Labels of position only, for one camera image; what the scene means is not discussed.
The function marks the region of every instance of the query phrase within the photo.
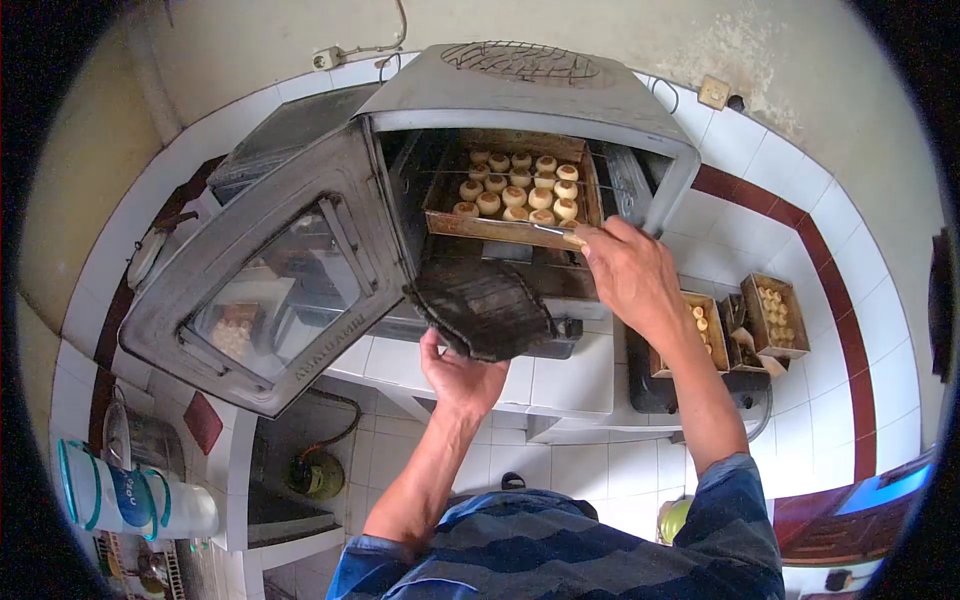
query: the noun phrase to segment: oven mitt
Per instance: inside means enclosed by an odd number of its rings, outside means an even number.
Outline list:
[[[450,348],[487,363],[552,340],[557,328],[540,298],[506,263],[457,261],[423,267],[404,294]]]

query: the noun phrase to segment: wall outlet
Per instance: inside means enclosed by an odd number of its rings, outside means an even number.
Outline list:
[[[313,53],[313,70],[328,71],[341,62],[340,48],[330,46]]]
[[[700,93],[697,94],[697,100],[700,104],[708,107],[723,110],[727,105],[727,99],[730,97],[730,84],[721,82],[710,75],[704,76],[704,82],[700,85]]]

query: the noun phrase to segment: oven door window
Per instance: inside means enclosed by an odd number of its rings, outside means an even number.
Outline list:
[[[190,320],[195,342],[223,353],[261,385],[276,384],[337,317],[373,294],[376,282],[360,266],[366,258],[338,238],[346,233],[331,226],[325,208],[335,214],[327,199],[303,212]]]

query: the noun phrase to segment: pot lid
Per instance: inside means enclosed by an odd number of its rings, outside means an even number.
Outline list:
[[[103,460],[108,465],[132,470],[130,448],[130,425],[127,409],[119,398],[114,398],[104,415]]]
[[[135,290],[153,268],[156,258],[167,241],[167,232],[163,229],[151,229],[137,243],[136,251],[130,259],[130,268],[127,269],[127,284]]]

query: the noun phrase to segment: blue striped shirt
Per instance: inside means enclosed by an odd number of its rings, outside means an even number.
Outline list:
[[[337,598],[784,597],[780,552],[754,459],[710,466],[673,546],[584,516],[567,496],[493,492],[446,512],[421,556],[360,536],[327,592]]]

